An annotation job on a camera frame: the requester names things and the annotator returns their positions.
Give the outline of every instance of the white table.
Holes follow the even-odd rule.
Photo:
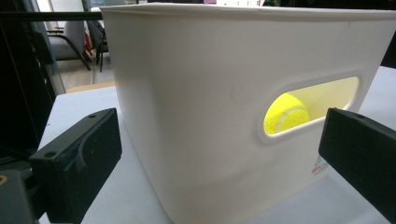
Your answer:
[[[380,67],[360,113],[396,130],[396,70]],[[123,122],[116,89],[60,95],[49,117],[40,147],[83,117],[116,107],[122,156],[93,202],[83,223],[163,224],[167,217],[137,158]],[[43,216],[40,223],[49,223]],[[315,185],[251,219],[248,224],[381,224],[388,223],[334,170]]]

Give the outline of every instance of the tennis ball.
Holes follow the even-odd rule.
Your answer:
[[[308,111],[303,102],[288,93],[283,93],[271,104],[263,126],[266,133],[274,134],[308,121]]]

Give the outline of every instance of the storage bin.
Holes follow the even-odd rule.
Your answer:
[[[101,9],[127,129],[181,224],[242,223],[321,179],[323,111],[359,110],[396,29],[391,11]],[[315,116],[267,134],[263,118],[283,92]]]

